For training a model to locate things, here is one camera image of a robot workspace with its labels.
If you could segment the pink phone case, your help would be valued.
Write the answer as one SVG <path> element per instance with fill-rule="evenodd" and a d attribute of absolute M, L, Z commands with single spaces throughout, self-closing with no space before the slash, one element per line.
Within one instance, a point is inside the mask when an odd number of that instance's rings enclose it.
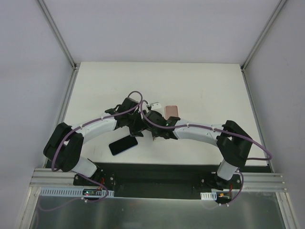
<path fill-rule="evenodd" d="M 164 108 L 165 119 L 168 120 L 170 117 L 179 117 L 178 106 L 176 105 L 167 105 Z"/>

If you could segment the blue smartphone black screen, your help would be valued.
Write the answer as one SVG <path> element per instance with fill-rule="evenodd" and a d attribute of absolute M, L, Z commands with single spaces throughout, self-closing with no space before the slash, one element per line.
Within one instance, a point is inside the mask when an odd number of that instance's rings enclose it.
<path fill-rule="evenodd" d="M 110 152 L 113 156 L 121 154 L 138 145 L 138 141 L 133 136 L 123 137 L 115 142 L 109 144 Z"/>

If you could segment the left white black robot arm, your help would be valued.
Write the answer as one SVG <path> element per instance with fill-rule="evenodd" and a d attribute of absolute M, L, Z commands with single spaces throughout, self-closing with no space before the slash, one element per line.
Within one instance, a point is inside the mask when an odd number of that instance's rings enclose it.
<path fill-rule="evenodd" d="M 58 124 L 43 150 L 43 154 L 51 161 L 52 170 L 73 171 L 83 175 L 89 185 L 97 185 L 101 179 L 101 169 L 81 156 L 83 145 L 118 128 L 127 126 L 134 130 L 136 121 L 141 118 L 138 107 L 138 101 L 126 97 L 122 104 L 84 124 L 75 127 L 65 122 Z"/>

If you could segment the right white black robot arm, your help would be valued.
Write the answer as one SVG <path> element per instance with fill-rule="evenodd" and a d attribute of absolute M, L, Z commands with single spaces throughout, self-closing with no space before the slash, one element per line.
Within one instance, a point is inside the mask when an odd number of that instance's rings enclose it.
<path fill-rule="evenodd" d="M 223 125 L 203 126 L 178 117 L 166 120 L 157 111 L 149 111 L 142 121 L 154 138 L 188 139 L 217 147 L 223 160 L 216 173 L 205 179 L 207 186 L 217 190 L 231 184 L 234 173 L 245 166 L 252 147 L 252 138 L 232 120 Z"/>

